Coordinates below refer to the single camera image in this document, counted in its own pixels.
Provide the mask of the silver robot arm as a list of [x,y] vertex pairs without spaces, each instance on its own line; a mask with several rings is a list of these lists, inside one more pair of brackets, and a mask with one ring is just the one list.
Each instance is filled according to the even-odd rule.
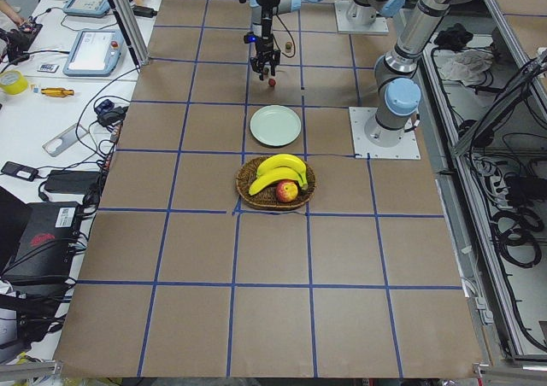
[[352,0],[345,11],[350,26],[369,28],[378,17],[392,18],[405,4],[406,0]]
[[[318,3],[323,0],[239,0],[252,8],[252,29],[244,35],[244,42],[256,49],[250,58],[252,70],[262,77],[274,74],[281,51],[274,43],[274,17],[299,9],[302,2]],[[364,3],[381,15],[396,12],[396,0],[354,0]],[[379,107],[364,126],[365,135],[381,147],[397,145],[405,132],[404,127],[421,100],[421,90],[412,80],[417,62],[425,45],[452,3],[471,0],[416,0],[414,11],[398,36],[392,50],[381,56],[374,68],[379,94]]]

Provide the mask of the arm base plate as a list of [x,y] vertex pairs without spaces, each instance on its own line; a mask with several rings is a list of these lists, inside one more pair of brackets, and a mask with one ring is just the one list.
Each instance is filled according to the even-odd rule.
[[353,1],[334,3],[338,33],[387,35],[389,27],[385,17],[371,6],[361,6]]
[[376,120],[377,108],[350,107],[354,156],[358,159],[419,160],[411,119],[399,130],[387,130]]

